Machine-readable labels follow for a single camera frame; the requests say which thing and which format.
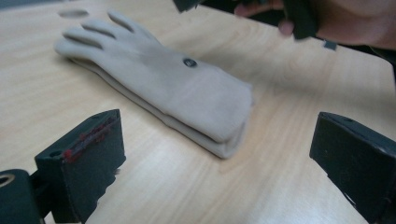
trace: person's hand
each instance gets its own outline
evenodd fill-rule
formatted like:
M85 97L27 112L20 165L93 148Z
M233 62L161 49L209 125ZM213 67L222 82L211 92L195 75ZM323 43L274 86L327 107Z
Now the person's hand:
M318 19L318 37L348 45L396 49L396 1L312 0L311 6ZM282 7L282 0L269 0L261 6L238 5L234 12L245 17ZM283 35L291 35L293 27L292 21L279 24Z

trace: light wood surface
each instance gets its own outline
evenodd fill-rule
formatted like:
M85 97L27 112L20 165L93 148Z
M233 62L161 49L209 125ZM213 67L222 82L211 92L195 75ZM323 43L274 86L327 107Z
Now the light wood surface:
M58 12L82 8L89 17ZM53 51L64 29L116 9L168 48L253 85L246 139L220 160ZM309 156L319 111L396 139L391 67L350 49L295 43L275 27L171 0L73 1L0 11L0 170L34 156L87 117L119 108L127 161L91 223L322 223L365 220ZM53 223L52 217L46 217Z

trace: glove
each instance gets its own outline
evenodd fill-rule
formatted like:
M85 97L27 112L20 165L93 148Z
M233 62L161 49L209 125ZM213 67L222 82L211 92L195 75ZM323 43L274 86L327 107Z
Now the glove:
M208 63L165 48L145 28L109 11L116 24L71 28L55 51L93 71L166 125L221 158L240 145L251 88Z

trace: wood grain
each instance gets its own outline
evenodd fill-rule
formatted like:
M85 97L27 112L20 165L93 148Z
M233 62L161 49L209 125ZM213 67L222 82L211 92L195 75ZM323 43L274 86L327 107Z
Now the wood grain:
M64 19L82 8L88 18ZM168 48L253 85L246 139L223 161L167 128L52 49L68 27L116 9ZM365 223L308 152L319 111L396 139L391 66L275 27L171 0L73 1L0 11L0 170L34 156L85 118L119 108L127 161L88 223ZM53 223L52 217L46 218Z

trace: glove finger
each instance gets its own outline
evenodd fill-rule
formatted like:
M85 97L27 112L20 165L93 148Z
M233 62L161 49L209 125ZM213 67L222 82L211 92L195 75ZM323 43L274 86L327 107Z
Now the glove finger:
M124 27L125 29L129 30L130 32L145 35L146 37L157 40L148 30L144 27L139 25L137 22L132 21L131 19L125 17L124 15L120 14L118 11L109 10L107 12L108 17L114 21L116 24Z
M81 25L85 30L94 31L113 38L117 38L121 33L127 32L119 26L111 25L105 21L99 20L85 21Z
M95 61L100 50L96 47L82 44L78 41L62 38L55 43L54 49L67 58L80 58Z
M84 30L81 28L71 28L65 31L64 37L77 40L81 43L85 43L99 49L103 49L106 46L106 43L114 40L114 38L108 35L99 34L97 32Z

